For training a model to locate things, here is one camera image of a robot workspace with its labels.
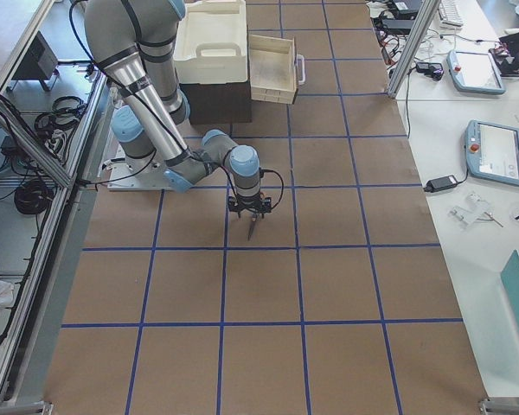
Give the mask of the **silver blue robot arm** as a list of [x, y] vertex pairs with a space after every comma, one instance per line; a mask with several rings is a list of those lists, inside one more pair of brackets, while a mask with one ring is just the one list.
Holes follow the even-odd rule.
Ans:
[[261, 192], [265, 171], [256, 149], [237, 144], [219, 130], [208, 131], [192, 150], [177, 126], [189, 117], [173, 54], [182, 1], [90, 1], [85, 8], [86, 41], [95, 65], [119, 88], [132, 119], [162, 156], [170, 188], [183, 193], [216, 169], [233, 177], [230, 211], [267, 214], [275, 208]]

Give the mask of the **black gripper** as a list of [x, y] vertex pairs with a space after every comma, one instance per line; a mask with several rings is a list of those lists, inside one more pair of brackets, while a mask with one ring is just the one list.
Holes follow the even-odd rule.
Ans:
[[249, 210], [257, 213], [258, 217], [264, 219], [264, 214], [272, 212], [272, 198], [262, 198], [260, 195], [254, 197], [243, 197], [240, 195], [229, 196], [227, 199], [228, 210], [236, 213], [238, 218], [241, 218], [241, 212]]

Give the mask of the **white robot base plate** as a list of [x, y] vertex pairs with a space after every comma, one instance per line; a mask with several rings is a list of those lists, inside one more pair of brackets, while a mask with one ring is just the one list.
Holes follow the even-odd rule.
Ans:
[[164, 171], [165, 168], [162, 164], [153, 163], [133, 176], [125, 163], [119, 163], [112, 168], [106, 186], [112, 191], [170, 190], [170, 185], [164, 177]]

